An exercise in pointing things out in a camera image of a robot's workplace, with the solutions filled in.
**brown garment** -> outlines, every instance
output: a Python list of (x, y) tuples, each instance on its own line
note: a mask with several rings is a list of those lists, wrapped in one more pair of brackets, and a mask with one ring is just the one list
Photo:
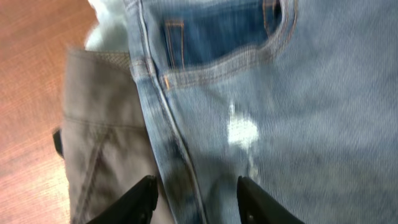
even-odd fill
[[(159, 177), (128, 54), (69, 50), (63, 108), (72, 223), (90, 221), (145, 175)], [(151, 223), (173, 223), (159, 193)]]

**dark blue denim pocket lining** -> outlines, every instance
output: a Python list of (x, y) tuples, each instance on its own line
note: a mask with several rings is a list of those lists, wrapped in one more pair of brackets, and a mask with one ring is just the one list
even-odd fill
[(201, 65), (244, 45), (261, 45), (282, 20), (279, 1), (249, 2), (177, 13), (164, 23), (172, 68)]

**wooden table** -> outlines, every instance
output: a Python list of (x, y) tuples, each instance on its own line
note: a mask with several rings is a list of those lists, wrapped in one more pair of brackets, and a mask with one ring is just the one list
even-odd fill
[(0, 0), (0, 223), (69, 222), (52, 131), (66, 46), (82, 46), (94, 23), (87, 0)]

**white paint spot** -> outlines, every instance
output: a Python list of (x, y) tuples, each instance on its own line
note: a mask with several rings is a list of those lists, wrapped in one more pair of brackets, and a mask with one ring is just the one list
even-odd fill
[(249, 176), (255, 182), (259, 182), (258, 168), (254, 165), (254, 159), (251, 152), (251, 145), (259, 138), (257, 126), (248, 117), (235, 113), (235, 106), (229, 106), (229, 123), (228, 123), (228, 144), (238, 145), (246, 152), (249, 159)]
[(258, 140), (257, 126), (249, 117), (235, 114), (233, 104), (229, 106), (231, 116), (228, 123), (228, 144), (237, 144), (248, 152), (251, 144)]

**blue jeans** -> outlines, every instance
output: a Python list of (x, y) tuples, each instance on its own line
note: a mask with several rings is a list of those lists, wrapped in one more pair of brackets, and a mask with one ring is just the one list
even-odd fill
[(398, 222), (398, 1), (126, 0), (178, 223), (240, 223), (239, 175), (305, 223)]

